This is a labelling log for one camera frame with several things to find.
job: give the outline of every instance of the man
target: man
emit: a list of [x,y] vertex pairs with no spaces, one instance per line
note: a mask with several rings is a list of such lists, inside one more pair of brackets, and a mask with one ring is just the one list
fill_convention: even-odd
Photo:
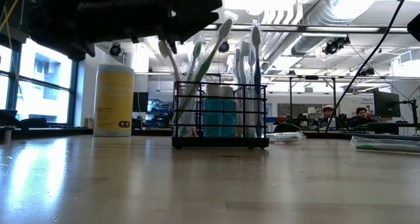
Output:
[[376,120],[368,119],[368,111],[366,108],[357,108],[356,109],[357,116],[350,118],[348,124],[351,127],[356,127],[358,125],[364,125],[369,122],[376,122]]
[[324,109],[322,109],[322,114],[326,118],[331,118],[333,116],[333,111],[334,111],[334,108],[326,106],[324,107]]

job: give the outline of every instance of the plastic package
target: plastic package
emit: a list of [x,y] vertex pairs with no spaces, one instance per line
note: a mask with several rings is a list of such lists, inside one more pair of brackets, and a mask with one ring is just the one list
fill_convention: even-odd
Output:
[[397,139],[370,139],[353,136],[350,144],[357,150],[420,152],[420,141],[402,141]]
[[[205,74],[210,68],[210,64],[213,60],[213,57],[217,49],[219,49],[222,42],[228,37],[228,34],[230,32],[230,29],[233,23],[238,19],[238,15],[235,15],[234,13],[231,13],[231,12],[226,12],[225,18],[227,19],[225,23],[222,24],[218,32],[212,37],[210,42],[205,47],[204,55],[198,60],[198,66],[197,66],[197,69],[194,71],[194,75],[191,81],[200,82],[204,78]],[[184,94],[194,95],[197,92],[198,87],[199,87],[199,84],[189,83],[185,87]],[[192,100],[192,98],[181,99],[179,103],[179,109],[185,110],[186,108],[189,107],[190,103],[194,103],[194,100]],[[179,112],[179,118],[182,118],[183,114],[184,112]]]
[[270,143],[301,143],[306,139],[302,132],[269,133]]
[[[194,71],[197,69],[198,61],[200,58],[203,57],[203,39],[200,37],[196,38],[196,44],[194,45],[194,50],[190,56],[191,61],[189,62],[189,65],[186,69],[187,74],[183,77],[183,81],[192,81]],[[192,102],[186,105],[187,110],[193,110],[196,106],[196,100],[192,99]],[[182,124],[195,124],[195,119],[193,117],[194,113],[192,112],[185,112],[179,119],[179,123]],[[180,137],[197,137],[197,131],[195,127],[180,127],[179,132]]]

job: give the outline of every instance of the black cable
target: black cable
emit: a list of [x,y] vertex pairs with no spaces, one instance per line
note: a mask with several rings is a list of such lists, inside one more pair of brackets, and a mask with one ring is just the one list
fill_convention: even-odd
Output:
[[[365,67],[365,65],[370,61],[370,59],[373,57],[373,55],[376,53],[376,51],[378,51],[379,47],[381,46],[381,44],[384,42],[385,38],[387,38],[387,35],[392,27],[392,25],[394,24],[395,18],[398,15],[398,13],[400,12],[400,9],[402,7],[402,4],[404,4],[405,0],[400,0],[400,3],[398,4],[394,15],[391,18],[391,21],[389,22],[389,25],[387,27],[387,30],[385,30],[385,33],[383,34],[381,40],[379,41],[378,45],[375,47],[375,49],[371,52],[371,54],[367,57],[367,59],[365,60],[365,62],[362,64],[362,66],[359,68],[359,70],[356,72],[356,75],[352,78],[352,80],[350,81],[349,85],[347,86],[346,90],[344,91],[344,93],[341,95],[338,103],[335,105],[334,111],[333,111],[333,115],[335,115],[337,108],[340,105],[340,102],[343,100],[344,96],[346,95],[347,91],[352,87],[352,84],[354,83],[354,80],[356,80],[356,78],[358,77],[358,75],[360,74],[360,72],[363,70],[363,67]],[[328,129],[329,129],[329,125],[331,124],[331,121],[333,120],[333,118],[331,117],[328,121],[328,125],[327,128],[325,129],[325,133],[328,133]]]
[[[358,51],[356,51],[356,49],[354,49],[354,47],[351,45],[351,44],[349,44],[349,46],[354,50],[354,52],[363,60],[363,61],[365,61],[365,59],[358,53]],[[382,77],[380,74],[378,74],[378,72],[375,70],[375,69],[373,69],[373,71],[379,76],[379,77]],[[391,85],[391,83],[389,83],[389,81],[388,80],[386,80],[386,79],[383,79],[383,81],[385,81],[387,84],[389,84],[389,86],[391,86],[393,89],[395,89],[395,91],[397,91],[397,92],[399,92],[399,94],[401,94],[403,97],[405,97],[407,100],[409,100],[409,97],[407,97],[407,96],[405,96],[403,93],[401,93],[397,88],[395,88],[393,85]]]
[[1,13],[0,13],[0,22],[1,22],[1,21],[2,21],[2,19],[3,19],[3,9],[5,9],[5,8],[6,8],[6,5],[7,5],[7,0],[5,0],[5,4],[4,4],[3,8],[0,10],[0,11],[1,11]]
[[419,89],[419,87],[420,87],[420,85],[419,86],[417,86],[415,89],[414,89],[414,91],[409,95],[409,97],[408,97],[408,101],[410,100],[410,98],[413,96],[413,94]]

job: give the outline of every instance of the table surface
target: table surface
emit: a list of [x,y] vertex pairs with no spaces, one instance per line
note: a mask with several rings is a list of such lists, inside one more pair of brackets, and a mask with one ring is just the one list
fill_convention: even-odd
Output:
[[396,122],[369,122],[368,125],[392,125],[397,127],[416,127],[414,123],[396,123]]
[[0,146],[0,223],[419,223],[420,157],[91,135]]

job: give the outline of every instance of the toothbrush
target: toothbrush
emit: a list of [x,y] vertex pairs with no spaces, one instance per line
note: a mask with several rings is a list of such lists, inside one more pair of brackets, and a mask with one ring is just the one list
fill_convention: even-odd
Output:
[[[254,75],[254,84],[255,84],[255,92],[257,94],[257,99],[261,97],[261,70],[260,70],[260,56],[259,56],[259,47],[261,43],[261,36],[258,27],[254,26],[252,29],[252,44],[255,48],[255,75]],[[260,112],[261,103],[257,100],[257,112]],[[257,114],[257,126],[261,126],[261,117],[260,114]],[[261,127],[257,127],[257,137],[261,137]]]
[[[189,71],[188,71],[188,73],[187,73],[187,76],[186,76],[186,80],[189,82],[189,81],[191,81],[191,79],[192,79],[192,75],[194,74],[194,66],[196,65],[196,61],[197,61],[197,58],[200,56],[200,53],[201,53],[201,46],[202,46],[203,44],[201,43],[201,42],[198,42],[198,43],[196,43],[196,45],[194,46],[194,50],[193,50],[193,52],[192,52],[192,61],[191,61],[191,66],[190,66],[190,69],[189,69]],[[198,134],[197,134],[197,131],[195,130],[195,128],[192,128],[192,130],[190,130],[190,132],[192,133],[192,136],[193,137],[198,137]]]
[[192,79],[192,75],[194,73],[194,65],[196,64],[197,58],[200,56],[202,45],[203,44],[201,42],[198,42],[194,46],[194,50],[192,52],[192,61],[191,61],[190,70],[188,71],[188,74],[186,76],[187,81],[191,81]]
[[[242,83],[244,84],[250,84],[251,83],[251,75],[247,78],[247,74],[245,73],[245,57],[249,56],[250,54],[250,45],[246,41],[242,41],[241,43],[241,58],[240,58],[240,74],[242,75]],[[252,95],[249,94],[248,89],[245,90],[244,98],[252,97]],[[253,105],[251,102],[247,100],[243,100],[243,103],[245,104],[245,108],[248,112],[253,111]],[[245,122],[243,122],[245,125],[255,125],[255,115],[253,114],[247,114],[245,119]],[[254,137],[255,136],[255,128],[245,128],[245,136],[244,137]]]
[[[238,79],[238,83],[242,83],[241,50],[239,49],[235,50],[235,68],[235,74]],[[238,92],[240,97],[244,97],[242,90],[239,90]],[[236,106],[236,108],[238,109],[238,111],[243,110],[243,99],[238,100],[238,105]],[[236,130],[236,134],[240,138],[242,136],[242,126],[240,126],[243,123],[242,115],[236,114],[236,120],[238,121],[238,128]]]
[[[166,41],[165,40],[159,41],[158,46],[159,46],[159,51],[160,51],[160,54],[162,55],[162,57],[163,58],[169,57],[169,60],[171,61],[175,81],[181,81],[178,64],[177,64],[177,62],[175,60],[175,57],[173,56],[171,50],[168,48],[168,45],[166,44]],[[182,90],[180,89],[180,87],[178,87],[177,90],[179,90],[179,95],[182,95]],[[192,137],[198,137],[198,134],[197,134],[197,131],[196,131],[195,127],[188,127],[188,130],[190,131],[190,134],[191,134]]]
[[[213,57],[215,56],[217,49],[219,49],[222,41],[228,37],[229,31],[230,31],[230,29],[232,27],[232,24],[233,24],[232,19],[228,19],[219,28],[219,32],[218,32],[216,44],[215,44],[213,50],[207,56],[205,56],[205,58],[204,58],[205,60],[203,61],[203,64],[201,64],[201,66],[200,66],[200,68],[199,68],[199,70],[197,72],[197,75],[196,75],[196,77],[194,79],[194,82],[200,82],[201,79],[203,79],[204,75],[209,70],[211,61],[213,60]],[[198,85],[197,84],[195,84],[195,83],[189,84],[186,87],[186,90],[185,90],[186,93],[185,93],[185,95],[191,95],[192,93],[195,93],[197,90],[198,90]],[[180,104],[180,109],[181,110],[184,110],[186,108],[186,105],[190,101],[191,101],[191,98],[185,98],[185,100],[182,101],[181,104]]]
[[181,81],[178,64],[175,61],[175,57],[173,56],[171,50],[168,48],[165,40],[159,41],[159,51],[163,58],[169,57],[169,60],[171,60],[175,81]]

